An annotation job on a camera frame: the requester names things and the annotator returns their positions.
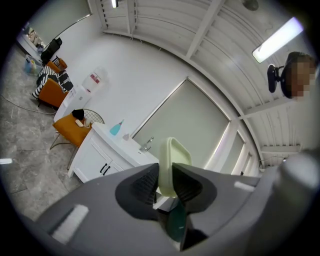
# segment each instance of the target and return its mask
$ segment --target person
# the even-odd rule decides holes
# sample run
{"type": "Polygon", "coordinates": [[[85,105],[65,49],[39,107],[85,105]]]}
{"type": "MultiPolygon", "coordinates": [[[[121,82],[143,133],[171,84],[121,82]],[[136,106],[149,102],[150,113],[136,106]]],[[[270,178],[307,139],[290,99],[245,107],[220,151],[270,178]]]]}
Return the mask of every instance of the person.
{"type": "Polygon", "coordinates": [[[291,52],[286,60],[283,72],[285,83],[281,83],[283,94],[287,98],[303,97],[315,85],[317,61],[302,52],[291,52]]]}
{"type": "Polygon", "coordinates": [[[320,85],[318,61],[302,52],[288,55],[281,76],[283,94],[296,101],[287,108],[302,149],[320,147],[320,85]]]}

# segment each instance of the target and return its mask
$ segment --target white ceiling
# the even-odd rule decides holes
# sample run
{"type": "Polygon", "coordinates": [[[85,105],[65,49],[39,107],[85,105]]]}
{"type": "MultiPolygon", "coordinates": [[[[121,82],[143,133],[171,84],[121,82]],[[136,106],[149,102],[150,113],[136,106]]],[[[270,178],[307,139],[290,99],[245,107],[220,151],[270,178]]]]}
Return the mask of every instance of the white ceiling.
{"type": "Polygon", "coordinates": [[[282,99],[279,88],[273,94],[268,91],[267,68],[271,63],[283,65],[292,51],[310,52],[303,36],[298,36],[257,63],[253,50],[290,19],[270,1],[258,3],[258,10],[249,11],[241,0],[122,0],[118,8],[111,0],[102,0],[99,12],[106,33],[131,36],[172,52],[208,77],[240,116],[253,113],[243,120],[260,157],[269,159],[264,163],[274,166],[288,156],[286,152],[299,150],[293,146],[301,143],[288,116],[292,103],[282,99]]]}

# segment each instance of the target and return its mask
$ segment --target yellow-green plastic part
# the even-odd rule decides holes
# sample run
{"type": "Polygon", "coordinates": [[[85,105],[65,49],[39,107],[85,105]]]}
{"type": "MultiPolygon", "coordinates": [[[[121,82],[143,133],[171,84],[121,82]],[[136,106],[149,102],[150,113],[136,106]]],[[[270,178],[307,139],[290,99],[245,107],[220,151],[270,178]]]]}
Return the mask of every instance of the yellow-green plastic part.
{"type": "Polygon", "coordinates": [[[191,154],[174,137],[163,140],[160,145],[158,186],[165,197],[177,197],[172,179],[172,164],[192,165],[191,154]]]}

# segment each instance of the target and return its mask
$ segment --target marble floor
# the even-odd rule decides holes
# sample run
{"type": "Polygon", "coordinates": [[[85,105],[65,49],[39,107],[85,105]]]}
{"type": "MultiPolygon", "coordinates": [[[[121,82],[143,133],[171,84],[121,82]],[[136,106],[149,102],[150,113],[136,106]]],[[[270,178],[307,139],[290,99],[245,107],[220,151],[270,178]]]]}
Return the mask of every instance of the marble floor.
{"type": "Polygon", "coordinates": [[[37,78],[26,74],[24,65],[25,54],[14,46],[1,73],[1,94],[19,106],[47,114],[19,108],[0,96],[0,158],[13,159],[12,164],[1,166],[0,175],[17,211],[36,220],[82,182],[76,175],[67,176],[74,146],[63,144],[49,150],[57,136],[52,126],[54,114],[50,114],[55,110],[38,107],[32,99],[37,78]]]}

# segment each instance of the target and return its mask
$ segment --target ceiling light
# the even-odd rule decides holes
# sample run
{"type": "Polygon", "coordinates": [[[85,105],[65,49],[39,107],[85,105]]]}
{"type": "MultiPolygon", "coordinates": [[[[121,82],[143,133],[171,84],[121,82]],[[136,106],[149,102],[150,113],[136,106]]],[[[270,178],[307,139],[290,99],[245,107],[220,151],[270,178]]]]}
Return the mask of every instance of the ceiling light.
{"type": "Polygon", "coordinates": [[[117,8],[119,6],[118,0],[112,0],[112,7],[117,8]]]}
{"type": "Polygon", "coordinates": [[[269,56],[286,45],[304,30],[299,21],[293,17],[280,27],[272,36],[264,41],[252,53],[257,62],[261,63],[269,56]]]}

